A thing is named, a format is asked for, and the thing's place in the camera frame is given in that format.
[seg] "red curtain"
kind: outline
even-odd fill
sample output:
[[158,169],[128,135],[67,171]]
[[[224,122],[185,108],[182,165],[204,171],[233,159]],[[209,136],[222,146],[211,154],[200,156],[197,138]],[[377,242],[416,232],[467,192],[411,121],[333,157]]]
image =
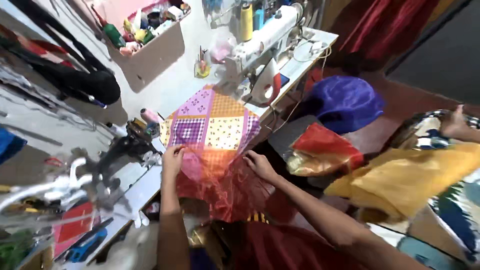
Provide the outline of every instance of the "red curtain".
[[339,34],[330,66],[353,73],[382,69],[417,39],[439,0],[352,0],[330,32]]

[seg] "plastic bag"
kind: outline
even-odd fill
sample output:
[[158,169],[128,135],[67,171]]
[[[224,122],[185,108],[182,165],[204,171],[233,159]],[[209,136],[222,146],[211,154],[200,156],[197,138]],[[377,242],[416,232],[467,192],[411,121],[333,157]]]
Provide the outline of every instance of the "plastic bag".
[[290,146],[293,156],[287,161],[290,174],[320,176],[344,165],[348,172],[363,164],[363,155],[345,138],[319,125],[311,124]]

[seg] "purple checkered fabric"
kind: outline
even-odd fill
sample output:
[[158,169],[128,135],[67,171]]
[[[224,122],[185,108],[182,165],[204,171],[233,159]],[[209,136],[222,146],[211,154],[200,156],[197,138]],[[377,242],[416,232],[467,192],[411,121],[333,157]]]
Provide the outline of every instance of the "purple checkered fabric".
[[258,121],[258,117],[249,116],[248,123],[247,123],[247,133],[245,134],[246,138],[243,139],[240,149],[247,146],[247,144],[259,133],[260,133],[260,121]]
[[204,124],[204,118],[177,119],[171,145],[201,142]]

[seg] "fabric pile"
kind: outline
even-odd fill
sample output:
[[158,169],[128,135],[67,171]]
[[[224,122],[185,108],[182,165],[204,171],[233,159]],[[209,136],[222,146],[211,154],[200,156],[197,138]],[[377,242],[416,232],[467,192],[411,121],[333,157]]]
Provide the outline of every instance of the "fabric pile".
[[[480,259],[480,145],[441,135],[442,117],[450,113],[430,111],[405,121],[389,143],[393,149],[325,193],[350,198],[363,221],[395,231],[406,226],[397,231],[402,252],[456,265]],[[480,129],[478,118],[464,115],[464,121]],[[422,242],[407,245],[406,239]]]
[[290,148],[293,154],[287,161],[287,169],[293,175],[320,176],[342,167],[350,172],[363,165],[362,153],[318,123],[311,124]]
[[480,145],[465,143],[433,151],[391,149],[346,175],[326,195],[347,197],[366,222],[413,218],[428,199],[480,166]]

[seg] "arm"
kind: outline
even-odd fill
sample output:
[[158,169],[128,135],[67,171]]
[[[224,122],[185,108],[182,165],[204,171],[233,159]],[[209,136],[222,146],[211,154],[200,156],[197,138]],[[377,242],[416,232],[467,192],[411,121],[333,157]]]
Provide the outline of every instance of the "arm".
[[336,249],[350,254],[370,270],[425,270],[426,267],[356,222],[278,175],[267,158],[253,151],[244,157],[260,177],[283,191],[308,222]]
[[160,188],[160,223],[158,228],[157,263],[159,269],[189,270],[188,239],[176,191],[183,147],[169,147],[162,156]]

